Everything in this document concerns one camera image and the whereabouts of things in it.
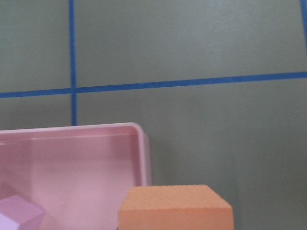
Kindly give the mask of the orange foam block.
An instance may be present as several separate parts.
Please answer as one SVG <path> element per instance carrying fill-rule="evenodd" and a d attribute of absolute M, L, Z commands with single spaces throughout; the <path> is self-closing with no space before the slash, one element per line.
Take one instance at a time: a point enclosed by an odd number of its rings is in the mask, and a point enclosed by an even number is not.
<path fill-rule="evenodd" d="M 207 185 L 136 186 L 118 210 L 119 230 L 233 230 L 233 209 Z"/>

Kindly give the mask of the pink foam block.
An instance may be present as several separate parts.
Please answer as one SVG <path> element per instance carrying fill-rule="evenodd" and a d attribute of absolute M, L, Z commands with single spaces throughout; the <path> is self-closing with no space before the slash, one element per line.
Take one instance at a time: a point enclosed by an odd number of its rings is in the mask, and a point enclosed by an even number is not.
<path fill-rule="evenodd" d="M 1 230 L 37 230 L 44 215 L 44 209 L 18 195 L 0 201 Z"/>

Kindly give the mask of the pink plastic bin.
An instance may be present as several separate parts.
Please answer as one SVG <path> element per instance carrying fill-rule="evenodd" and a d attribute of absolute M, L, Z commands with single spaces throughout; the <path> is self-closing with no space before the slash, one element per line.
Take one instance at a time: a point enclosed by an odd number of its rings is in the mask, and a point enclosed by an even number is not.
<path fill-rule="evenodd" d="M 128 190 L 151 183 L 149 139 L 136 123 L 0 133 L 0 196 L 43 208 L 43 230 L 115 230 Z"/>

